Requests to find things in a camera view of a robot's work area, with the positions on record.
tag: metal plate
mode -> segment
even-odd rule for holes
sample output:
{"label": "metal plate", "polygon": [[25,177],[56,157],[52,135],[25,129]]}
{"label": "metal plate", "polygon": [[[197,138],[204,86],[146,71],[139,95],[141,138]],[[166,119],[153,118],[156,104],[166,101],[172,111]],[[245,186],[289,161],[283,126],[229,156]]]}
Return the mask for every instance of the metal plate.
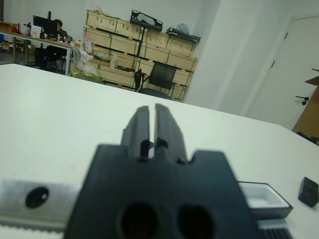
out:
{"label": "metal plate", "polygon": [[[28,208],[26,198],[36,188],[48,196],[39,207]],[[81,186],[0,179],[0,224],[63,232]]]}

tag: white door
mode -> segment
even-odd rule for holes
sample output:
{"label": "white door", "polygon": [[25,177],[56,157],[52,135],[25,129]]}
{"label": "white door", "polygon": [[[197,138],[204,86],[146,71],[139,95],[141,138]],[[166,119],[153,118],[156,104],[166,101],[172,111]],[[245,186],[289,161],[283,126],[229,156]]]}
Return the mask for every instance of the white door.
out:
{"label": "white door", "polygon": [[278,57],[247,117],[292,130],[306,106],[295,96],[311,97],[306,80],[319,75],[319,17],[294,20]]}

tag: stacked wooden crate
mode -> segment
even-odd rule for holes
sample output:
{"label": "stacked wooden crate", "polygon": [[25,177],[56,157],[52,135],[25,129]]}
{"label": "stacked wooden crate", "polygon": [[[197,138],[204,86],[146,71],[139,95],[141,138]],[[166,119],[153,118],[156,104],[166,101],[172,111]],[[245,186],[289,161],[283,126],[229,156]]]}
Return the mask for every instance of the stacked wooden crate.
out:
{"label": "stacked wooden crate", "polygon": [[93,52],[103,52],[109,56],[117,56],[119,66],[131,69],[131,72],[110,68],[106,62],[92,61],[103,79],[111,85],[134,89],[134,71],[142,69],[149,75],[155,62],[161,62],[177,68],[173,82],[175,86],[170,92],[146,82],[144,87],[168,93],[173,100],[182,101],[197,59],[191,54],[194,43],[162,32],[146,29],[128,21],[87,11],[84,34],[91,38]]}

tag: chair backrest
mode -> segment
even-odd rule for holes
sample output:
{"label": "chair backrest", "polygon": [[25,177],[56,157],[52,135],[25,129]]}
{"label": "chair backrest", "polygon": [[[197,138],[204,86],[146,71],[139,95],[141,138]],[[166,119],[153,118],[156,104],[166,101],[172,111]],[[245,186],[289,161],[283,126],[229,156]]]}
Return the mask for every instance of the chair backrest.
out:
{"label": "chair backrest", "polygon": [[175,67],[155,62],[150,74],[149,83],[170,90],[175,72]]}

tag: desk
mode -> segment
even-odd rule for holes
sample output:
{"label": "desk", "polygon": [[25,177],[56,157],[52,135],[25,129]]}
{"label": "desk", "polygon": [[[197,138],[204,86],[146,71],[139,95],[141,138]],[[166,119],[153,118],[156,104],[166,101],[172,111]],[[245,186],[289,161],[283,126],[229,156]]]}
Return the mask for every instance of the desk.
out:
{"label": "desk", "polygon": [[28,54],[27,54],[27,43],[26,41],[30,40],[30,41],[36,41],[39,43],[44,43],[47,45],[51,45],[51,46],[56,46],[56,47],[60,47],[63,49],[66,49],[66,66],[65,66],[65,75],[68,76],[69,75],[69,71],[70,71],[70,52],[71,52],[71,48],[72,46],[63,42],[56,42],[53,40],[49,40],[49,39],[41,39],[41,38],[35,38],[32,36],[27,36],[27,35],[22,35],[22,34],[18,34],[18,33],[12,33],[12,32],[6,32],[6,31],[0,31],[0,34],[6,35],[6,36],[12,36],[13,40],[13,63],[16,63],[16,38],[20,38],[23,39],[25,41],[25,49],[24,49],[24,56],[25,56],[25,62],[28,62]]}
{"label": "desk", "polygon": [[[223,151],[237,180],[267,182],[293,205],[286,223],[295,239],[318,238],[318,206],[310,209],[297,195],[303,177],[319,182],[319,147],[291,131],[20,65],[2,65],[0,72],[1,178],[81,184],[96,146],[119,144],[140,106],[150,108],[154,138],[160,103],[183,132],[188,158],[198,149]],[[61,235],[1,226],[0,238]]]}

